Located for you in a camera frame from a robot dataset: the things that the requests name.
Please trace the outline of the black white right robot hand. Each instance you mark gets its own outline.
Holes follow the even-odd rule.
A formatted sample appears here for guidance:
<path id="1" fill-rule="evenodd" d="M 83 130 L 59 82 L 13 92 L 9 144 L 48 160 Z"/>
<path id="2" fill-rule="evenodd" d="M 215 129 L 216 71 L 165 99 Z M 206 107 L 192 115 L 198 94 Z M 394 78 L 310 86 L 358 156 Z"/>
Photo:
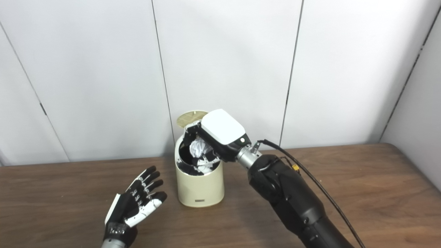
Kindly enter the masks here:
<path id="1" fill-rule="evenodd" d="M 223 109 L 190 120 L 183 127 L 183 143 L 189 147 L 191 165 L 197 168 L 224 161 L 238 162 L 249 169 L 260 156 L 244 127 Z"/>

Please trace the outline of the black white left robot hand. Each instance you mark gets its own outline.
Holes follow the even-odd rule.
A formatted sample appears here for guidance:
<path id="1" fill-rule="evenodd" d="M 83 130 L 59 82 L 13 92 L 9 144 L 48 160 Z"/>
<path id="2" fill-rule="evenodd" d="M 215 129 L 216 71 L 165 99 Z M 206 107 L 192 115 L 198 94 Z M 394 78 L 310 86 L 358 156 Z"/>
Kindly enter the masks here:
<path id="1" fill-rule="evenodd" d="M 167 199 L 165 192 L 155 192 L 164 182 L 156 166 L 140 173 L 122 194 L 116 194 L 104 220 L 103 248 L 129 248 L 134 243 L 137 225 Z"/>

